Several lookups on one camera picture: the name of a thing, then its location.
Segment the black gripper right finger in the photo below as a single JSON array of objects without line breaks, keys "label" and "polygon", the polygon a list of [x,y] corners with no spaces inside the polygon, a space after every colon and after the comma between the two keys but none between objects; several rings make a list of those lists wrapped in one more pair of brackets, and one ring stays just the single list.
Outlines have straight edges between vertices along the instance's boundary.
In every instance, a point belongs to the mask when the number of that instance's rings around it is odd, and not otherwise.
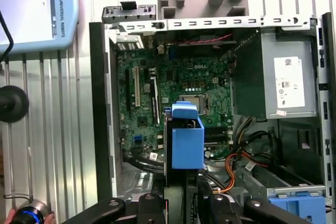
[{"label": "black gripper right finger", "polygon": [[241,206],[231,195],[216,194],[198,176],[198,215],[201,223],[304,223],[304,219],[262,199],[249,199]]}]

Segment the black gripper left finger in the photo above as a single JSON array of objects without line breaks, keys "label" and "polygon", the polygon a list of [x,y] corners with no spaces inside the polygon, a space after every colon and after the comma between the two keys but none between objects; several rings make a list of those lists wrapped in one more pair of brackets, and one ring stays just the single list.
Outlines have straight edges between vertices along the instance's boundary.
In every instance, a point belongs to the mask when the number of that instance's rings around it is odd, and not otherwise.
[{"label": "black gripper left finger", "polygon": [[155,174],[150,192],[121,198],[104,199],[64,223],[165,223],[164,177]]}]

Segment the person hand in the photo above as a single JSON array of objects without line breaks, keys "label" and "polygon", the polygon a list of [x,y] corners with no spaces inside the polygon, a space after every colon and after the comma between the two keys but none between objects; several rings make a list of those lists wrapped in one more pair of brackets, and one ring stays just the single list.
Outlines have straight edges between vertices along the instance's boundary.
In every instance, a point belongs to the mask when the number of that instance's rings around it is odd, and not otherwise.
[{"label": "person hand", "polygon": [[[8,215],[7,215],[6,220],[4,221],[4,224],[9,224],[9,223],[11,223],[11,221],[12,221],[12,219],[13,219],[15,213],[16,213],[15,209],[11,209],[11,210],[8,212]],[[44,224],[56,224],[56,220],[55,220],[54,215],[53,215],[53,214],[49,214],[49,215],[46,217]]]}]

